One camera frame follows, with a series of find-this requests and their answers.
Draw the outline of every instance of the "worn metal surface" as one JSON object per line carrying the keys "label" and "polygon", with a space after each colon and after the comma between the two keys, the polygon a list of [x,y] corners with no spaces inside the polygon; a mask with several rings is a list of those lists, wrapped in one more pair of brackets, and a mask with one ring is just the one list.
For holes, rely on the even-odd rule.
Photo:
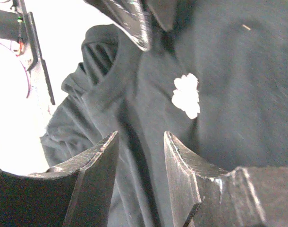
{"label": "worn metal surface", "polygon": [[174,227],[288,227],[288,167],[227,172],[170,132],[164,144]]}
{"label": "worn metal surface", "polygon": [[106,226],[118,154],[114,132],[46,173],[0,170],[0,226]]}
{"label": "worn metal surface", "polygon": [[48,104],[55,105],[55,99],[51,88],[50,78],[45,60],[39,45],[36,25],[32,12],[27,12],[24,0],[13,2],[17,13],[22,16],[25,33],[21,35],[24,49],[19,56],[26,70],[31,72],[33,87],[39,97],[39,104],[42,109],[48,109]]}

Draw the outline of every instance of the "white stain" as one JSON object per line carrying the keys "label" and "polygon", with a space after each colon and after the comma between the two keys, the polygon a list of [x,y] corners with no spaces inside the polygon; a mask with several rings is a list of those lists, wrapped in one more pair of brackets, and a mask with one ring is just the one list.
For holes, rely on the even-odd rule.
{"label": "white stain", "polygon": [[187,76],[174,80],[176,90],[173,91],[172,103],[183,110],[190,119],[194,119],[200,113],[198,80],[189,73]]}

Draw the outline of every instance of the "sleeve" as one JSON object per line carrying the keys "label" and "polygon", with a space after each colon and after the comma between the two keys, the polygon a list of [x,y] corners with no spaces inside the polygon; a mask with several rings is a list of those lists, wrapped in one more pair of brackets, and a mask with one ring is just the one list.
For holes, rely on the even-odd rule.
{"label": "sleeve", "polygon": [[67,98],[58,106],[40,138],[49,166],[62,163],[102,139],[82,101],[82,95],[103,81],[112,67],[117,47],[114,25],[90,28],[82,44],[83,63],[62,83]]}

